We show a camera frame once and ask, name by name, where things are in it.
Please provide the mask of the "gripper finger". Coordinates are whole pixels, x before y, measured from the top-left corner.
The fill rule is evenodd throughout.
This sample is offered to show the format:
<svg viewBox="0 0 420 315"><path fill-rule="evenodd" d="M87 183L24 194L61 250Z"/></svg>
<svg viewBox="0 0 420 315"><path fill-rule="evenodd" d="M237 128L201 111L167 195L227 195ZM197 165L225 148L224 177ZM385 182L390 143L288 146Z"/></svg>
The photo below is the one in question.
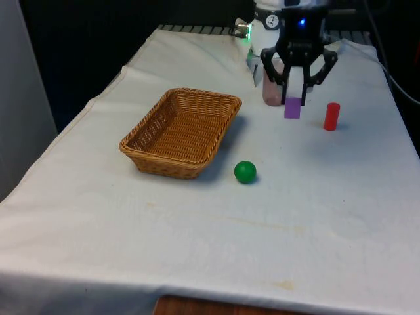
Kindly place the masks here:
<svg viewBox="0 0 420 315"><path fill-rule="evenodd" d="M324 64L317 73L311 75L310 67L320 55L324 58ZM302 63L303 87L301 93L301 106L304 106L306 103L306 93L308 88L315 85L321 85L337 61L337 53L335 51L325 49L322 43L313 44L309 49L304 50Z"/></svg>
<svg viewBox="0 0 420 315"><path fill-rule="evenodd" d="M275 68L272 61L276 53L283 62L282 72L279 72ZM275 46L265 48L261 51L261 60L269 80L282 87L281 105L284 105L286 101L290 70L294 65L296 56L297 54L291 43L287 43L286 41L278 41Z"/></svg>

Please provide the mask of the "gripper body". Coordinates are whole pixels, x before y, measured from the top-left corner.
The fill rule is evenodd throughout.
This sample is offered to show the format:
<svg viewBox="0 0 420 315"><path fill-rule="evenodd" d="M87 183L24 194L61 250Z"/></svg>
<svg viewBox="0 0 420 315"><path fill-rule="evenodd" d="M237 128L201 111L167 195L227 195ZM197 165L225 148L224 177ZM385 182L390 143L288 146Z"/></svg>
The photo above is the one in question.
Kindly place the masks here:
<svg viewBox="0 0 420 315"><path fill-rule="evenodd" d="M284 9L279 39L287 42L321 41L326 16L325 7Z"/></svg>

